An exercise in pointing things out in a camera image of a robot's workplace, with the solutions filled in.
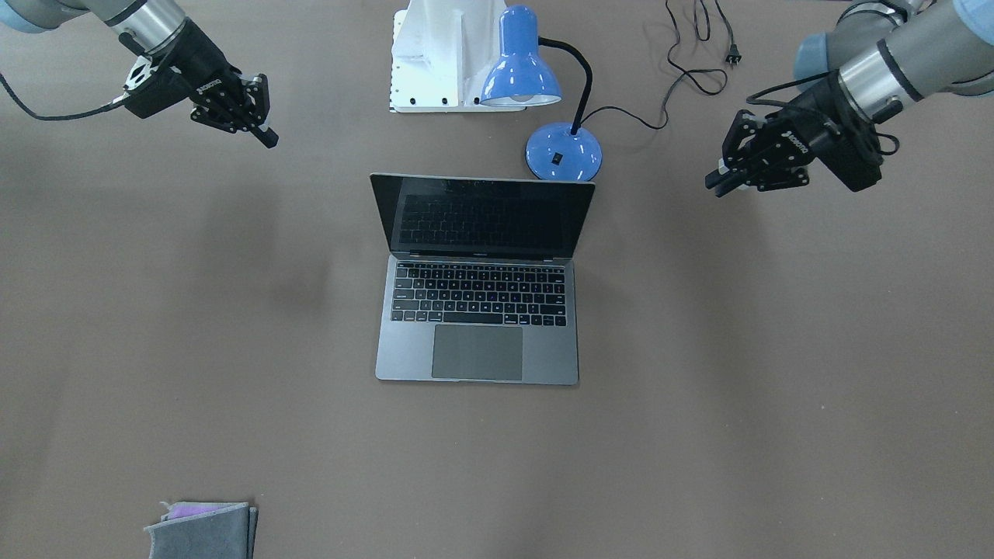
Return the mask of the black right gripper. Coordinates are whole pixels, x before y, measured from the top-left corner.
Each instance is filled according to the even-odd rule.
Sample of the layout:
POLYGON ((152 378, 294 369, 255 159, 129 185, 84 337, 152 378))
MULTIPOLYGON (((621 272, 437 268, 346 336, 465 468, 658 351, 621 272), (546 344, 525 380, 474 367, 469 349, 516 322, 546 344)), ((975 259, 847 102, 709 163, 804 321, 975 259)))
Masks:
POLYGON ((238 70, 194 21, 183 21, 161 70, 178 79, 181 98, 195 103, 196 123, 229 134, 249 132, 267 149, 278 145, 280 135, 269 125, 269 78, 238 70))

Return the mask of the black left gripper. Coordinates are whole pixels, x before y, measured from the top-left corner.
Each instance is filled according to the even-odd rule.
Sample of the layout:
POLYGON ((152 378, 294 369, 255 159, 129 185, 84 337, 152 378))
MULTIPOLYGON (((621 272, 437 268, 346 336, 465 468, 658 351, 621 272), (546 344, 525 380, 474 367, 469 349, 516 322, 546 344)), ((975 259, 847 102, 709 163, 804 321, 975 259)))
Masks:
POLYGON ((724 197, 736 190, 759 191, 805 186, 807 166, 818 160, 811 146, 826 118, 849 105, 840 78, 803 78, 748 96, 754 106, 773 106, 767 116, 741 110, 725 135, 718 170, 705 187, 724 197))

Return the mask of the silver blue robot right arm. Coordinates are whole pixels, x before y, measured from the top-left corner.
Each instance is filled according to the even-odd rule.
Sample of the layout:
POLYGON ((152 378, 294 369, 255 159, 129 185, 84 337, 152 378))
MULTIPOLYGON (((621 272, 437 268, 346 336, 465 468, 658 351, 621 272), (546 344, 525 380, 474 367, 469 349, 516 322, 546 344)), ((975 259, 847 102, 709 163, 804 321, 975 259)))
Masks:
POLYGON ((114 100, 82 113, 42 116, 19 98, 7 79, 2 86, 16 106, 39 121, 81 120, 124 107, 139 118, 191 100, 194 123, 237 134, 248 132, 266 148, 278 134, 269 125, 269 79, 247 75, 175 1, 3 1, 2 22, 24 34, 43 34, 92 14, 136 60, 114 100))

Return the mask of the silver blue robot left arm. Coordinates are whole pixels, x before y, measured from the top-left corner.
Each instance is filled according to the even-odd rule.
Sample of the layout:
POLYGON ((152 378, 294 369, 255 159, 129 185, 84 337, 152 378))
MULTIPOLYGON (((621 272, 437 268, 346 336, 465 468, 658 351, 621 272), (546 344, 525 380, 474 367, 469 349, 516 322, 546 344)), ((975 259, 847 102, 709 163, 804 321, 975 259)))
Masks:
POLYGON ((770 89, 749 96, 725 135, 705 184, 717 196, 805 186, 820 161, 852 192, 881 179, 887 150, 877 125, 938 92, 992 92, 990 1, 853 1, 833 30, 798 48, 788 102, 770 89))

